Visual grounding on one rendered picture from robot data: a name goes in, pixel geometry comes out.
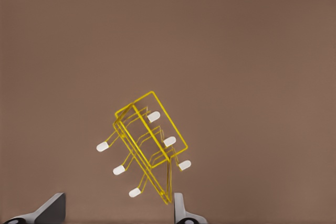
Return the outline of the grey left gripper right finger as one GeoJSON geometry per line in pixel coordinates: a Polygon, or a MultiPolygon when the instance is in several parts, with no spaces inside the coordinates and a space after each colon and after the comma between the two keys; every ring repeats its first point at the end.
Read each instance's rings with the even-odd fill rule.
{"type": "Polygon", "coordinates": [[[175,224],[208,224],[204,217],[185,209],[182,193],[174,193],[174,222],[175,224]]]}

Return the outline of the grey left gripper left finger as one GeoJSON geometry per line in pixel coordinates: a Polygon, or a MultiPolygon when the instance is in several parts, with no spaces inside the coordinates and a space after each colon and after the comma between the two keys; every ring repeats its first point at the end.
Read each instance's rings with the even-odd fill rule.
{"type": "Polygon", "coordinates": [[[34,212],[13,217],[3,224],[63,224],[66,218],[66,194],[56,193],[34,212]]]}

